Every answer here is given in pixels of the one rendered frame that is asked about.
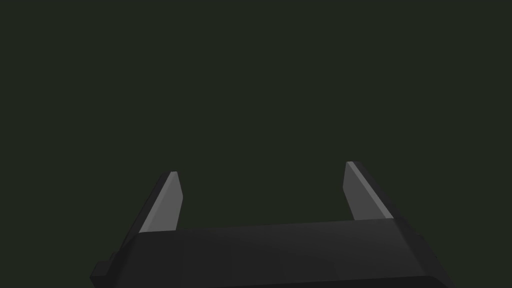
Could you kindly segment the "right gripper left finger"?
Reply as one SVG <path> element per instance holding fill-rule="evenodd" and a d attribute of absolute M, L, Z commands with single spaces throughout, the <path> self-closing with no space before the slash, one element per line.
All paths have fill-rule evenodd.
<path fill-rule="evenodd" d="M 176 230 L 182 203 L 183 192 L 178 173 L 163 173 L 137 215 L 127 239 L 140 233 Z"/>

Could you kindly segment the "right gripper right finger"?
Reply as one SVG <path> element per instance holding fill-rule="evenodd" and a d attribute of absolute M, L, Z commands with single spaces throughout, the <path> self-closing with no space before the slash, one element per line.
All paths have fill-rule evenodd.
<path fill-rule="evenodd" d="M 401 219 L 402 214 L 360 161 L 347 161 L 342 190 L 354 220 Z"/>

